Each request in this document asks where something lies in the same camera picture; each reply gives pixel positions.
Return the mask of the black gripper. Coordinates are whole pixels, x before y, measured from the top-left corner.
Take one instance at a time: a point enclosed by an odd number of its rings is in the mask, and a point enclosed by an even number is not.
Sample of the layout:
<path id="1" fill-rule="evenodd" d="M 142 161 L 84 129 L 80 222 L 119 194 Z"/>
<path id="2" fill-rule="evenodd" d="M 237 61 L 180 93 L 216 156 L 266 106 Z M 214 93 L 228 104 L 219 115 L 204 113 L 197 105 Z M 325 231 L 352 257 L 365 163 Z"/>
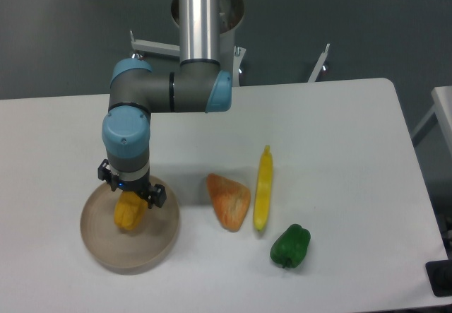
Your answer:
<path id="1" fill-rule="evenodd" d="M 97 169 L 97 177 L 100 181 L 106 182 L 112 191 L 120 189 L 136 194 L 140 199 L 147 202 L 148 209 L 162 208 L 166 202 L 165 187 L 161 184 L 151 184 L 149 173 L 145 173 L 137 180 L 126 181 L 114 174 L 109 168 L 108 159 L 104 159 Z"/>

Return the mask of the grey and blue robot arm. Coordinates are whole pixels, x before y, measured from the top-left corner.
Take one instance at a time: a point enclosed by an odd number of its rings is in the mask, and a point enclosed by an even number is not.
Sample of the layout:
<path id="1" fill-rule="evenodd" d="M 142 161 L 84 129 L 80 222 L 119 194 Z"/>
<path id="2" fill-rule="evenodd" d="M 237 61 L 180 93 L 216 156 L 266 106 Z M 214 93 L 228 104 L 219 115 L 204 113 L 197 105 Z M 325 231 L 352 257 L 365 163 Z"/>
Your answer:
<path id="1" fill-rule="evenodd" d="M 162 207 L 165 187 L 150 183 L 150 120 L 154 113 L 225 112 L 232 74 L 220 65 L 220 0 L 179 0 L 179 72 L 158 75 L 135 57 L 114 67 L 102 122 L 107 157 L 98 178 L 129 191 L 148 208 Z"/>

